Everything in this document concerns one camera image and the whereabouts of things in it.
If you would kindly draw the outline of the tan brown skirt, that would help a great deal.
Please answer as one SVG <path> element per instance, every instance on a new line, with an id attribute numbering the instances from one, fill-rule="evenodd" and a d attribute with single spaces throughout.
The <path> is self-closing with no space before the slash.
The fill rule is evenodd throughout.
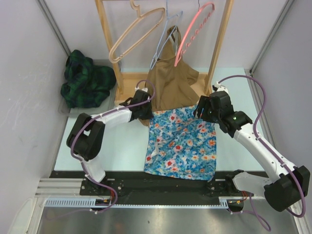
<path id="1" fill-rule="evenodd" d="M 174 33 L 174 26 L 167 30 L 169 41 L 162 51 L 160 59 L 154 68 L 149 71 L 147 79 L 153 83 L 156 95 L 152 99 L 152 111 L 166 111 L 181 107 L 195 105 L 198 94 L 191 87 L 199 77 L 199 72 L 186 64 L 182 59 L 177 67 L 174 67 L 176 58 L 175 42 L 181 43 L 181 33 L 177 28 Z"/>

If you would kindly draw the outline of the blue floral garment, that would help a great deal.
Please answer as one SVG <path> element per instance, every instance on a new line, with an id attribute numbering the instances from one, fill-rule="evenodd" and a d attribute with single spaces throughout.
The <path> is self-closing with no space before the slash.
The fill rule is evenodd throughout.
<path id="1" fill-rule="evenodd" d="M 188 180 L 211 181 L 216 171 L 216 132 L 195 118 L 195 106 L 155 111 L 149 123 L 144 172 Z"/>

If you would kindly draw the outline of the light blue wire hanger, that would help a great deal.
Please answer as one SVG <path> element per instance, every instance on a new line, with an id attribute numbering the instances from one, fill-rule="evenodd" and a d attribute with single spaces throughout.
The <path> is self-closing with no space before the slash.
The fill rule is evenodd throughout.
<path id="1" fill-rule="evenodd" d="M 167 36 L 167 30 L 169 29 L 169 23 L 172 22 L 173 20 L 175 21 L 175 25 L 174 25 L 174 30 L 173 32 L 171 32 L 169 34 L 169 36 L 171 36 L 174 31 L 177 29 L 178 24 L 181 22 L 182 16 L 183 16 L 183 10 L 170 15 L 169 14 L 169 8 L 168 8 L 168 3 L 169 1 L 166 1 L 166 21 L 164 24 L 164 28 L 161 34 L 161 37 L 158 41 L 157 47 L 156 47 L 156 51 L 152 57 L 151 63 L 150 63 L 150 68 L 149 70 L 152 70 L 156 64 L 156 62 L 160 59 L 162 51 L 164 50 L 164 47 L 166 45 L 166 43 L 169 41 L 169 37 Z"/>

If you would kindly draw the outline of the beige wooden hanger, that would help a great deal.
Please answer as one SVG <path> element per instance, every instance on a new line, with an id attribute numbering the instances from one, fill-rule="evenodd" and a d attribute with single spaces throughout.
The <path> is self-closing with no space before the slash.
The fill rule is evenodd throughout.
<path id="1" fill-rule="evenodd" d="M 130 1 L 131 8 L 136 12 L 136 19 L 126 28 L 126 30 L 117 39 L 109 52 L 109 60 L 115 64 L 121 61 L 126 55 L 138 47 L 148 36 L 155 31 L 163 22 L 166 9 L 164 7 L 154 8 L 146 13 L 141 13 L 140 5 L 134 0 Z M 115 55 L 119 46 L 130 36 L 135 36 L 136 41 L 127 49 L 124 49 L 120 55 Z"/>

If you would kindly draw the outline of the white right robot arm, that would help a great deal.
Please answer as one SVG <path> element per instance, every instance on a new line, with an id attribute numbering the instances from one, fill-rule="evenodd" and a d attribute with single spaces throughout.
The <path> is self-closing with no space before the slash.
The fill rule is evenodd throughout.
<path id="1" fill-rule="evenodd" d="M 305 166 L 295 166 L 274 149 L 243 111 L 234 110 L 226 91 L 201 96 L 194 116 L 218 124 L 221 131 L 251 153 L 267 174 L 267 177 L 261 177 L 242 170 L 235 171 L 231 180 L 225 183 L 225 191 L 229 195 L 247 191 L 265 198 L 278 212 L 307 196 L 310 171 Z"/>

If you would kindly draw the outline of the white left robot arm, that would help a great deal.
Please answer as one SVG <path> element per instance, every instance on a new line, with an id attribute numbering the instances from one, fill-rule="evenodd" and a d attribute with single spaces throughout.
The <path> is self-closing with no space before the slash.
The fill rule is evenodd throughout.
<path id="1" fill-rule="evenodd" d="M 151 119 L 152 98 L 147 88 L 136 88 L 133 97 L 110 111 L 95 117 L 86 113 L 78 116 L 66 145 L 70 148 L 71 156 L 81 163 L 85 176 L 92 181 L 90 188 L 97 195 L 104 194 L 108 189 L 108 183 L 103 180 L 106 173 L 99 156 L 104 132 L 135 119 Z"/>

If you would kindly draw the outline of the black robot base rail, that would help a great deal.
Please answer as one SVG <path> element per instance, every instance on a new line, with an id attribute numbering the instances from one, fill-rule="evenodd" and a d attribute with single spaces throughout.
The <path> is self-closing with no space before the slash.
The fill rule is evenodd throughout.
<path id="1" fill-rule="evenodd" d="M 226 209 L 242 206 L 248 198 L 229 182 L 229 171 L 217 172 L 212 181 L 176 179 L 144 172 L 108 172 L 101 185 L 83 176 L 83 172 L 53 171 L 51 179 L 74 189 L 78 201 L 63 201 L 64 207 L 86 207 L 94 211 L 107 208 L 182 208 Z"/>

